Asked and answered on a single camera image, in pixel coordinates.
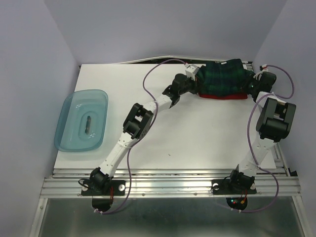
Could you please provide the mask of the green plaid skirt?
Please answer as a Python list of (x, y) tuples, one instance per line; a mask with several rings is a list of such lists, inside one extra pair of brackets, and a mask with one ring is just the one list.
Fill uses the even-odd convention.
[(243, 67), (241, 59), (208, 62), (196, 74), (199, 93), (225, 96), (243, 93), (241, 86), (254, 72)]

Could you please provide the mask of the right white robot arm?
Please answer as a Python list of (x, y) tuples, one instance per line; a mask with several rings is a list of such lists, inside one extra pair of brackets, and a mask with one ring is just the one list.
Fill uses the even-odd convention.
[[(233, 193), (255, 189), (255, 176), (258, 170), (262, 170), (261, 163), (268, 151), (280, 140), (285, 139), (292, 128), (297, 106), (285, 102), (285, 97), (272, 92), (276, 79), (275, 74), (269, 72), (267, 68), (263, 68), (251, 76), (242, 88), (248, 95), (251, 95), (255, 106), (247, 123), (249, 152), (231, 172), (230, 178), (227, 180), (227, 187)], [(255, 127), (256, 137), (252, 142), (250, 125), (257, 108), (260, 108), (261, 112)]]

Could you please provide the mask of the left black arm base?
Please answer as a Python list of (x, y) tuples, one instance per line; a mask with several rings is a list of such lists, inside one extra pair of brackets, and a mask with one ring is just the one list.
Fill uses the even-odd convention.
[(91, 205), (94, 212), (99, 214), (111, 213), (114, 197), (125, 195), (126, 182), (124, 180), (111, 181), (105, 189), (99, 189), (89, 179), (79, 179), (81, 196), (92, 197)]

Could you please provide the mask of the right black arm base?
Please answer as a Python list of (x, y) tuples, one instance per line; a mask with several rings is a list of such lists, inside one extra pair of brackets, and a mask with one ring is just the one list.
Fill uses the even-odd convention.
[(214, 195), (228, 195), (227, 205), (235, 210), (244, 211), (248, 205), (248, 195), (257, 194), (255, 178), (246, 176), (234, 169), (223, 179), (211, 180), (211, 193)]

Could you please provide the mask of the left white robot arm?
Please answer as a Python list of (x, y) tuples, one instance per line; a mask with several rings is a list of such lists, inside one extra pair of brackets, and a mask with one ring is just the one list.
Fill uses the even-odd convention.
[(105, 195), (111, 185), (116, 169), (130, 149), (143, 139), (150, 130), (159, 112), (170, 109), (185, 93), (196, 93), (196, 73), (176, 74), (172, 84), (152, 102), (135, 103), (122, 126), (122, 134), (105, 158), (90, 174), (91, 186), (100, 195)]

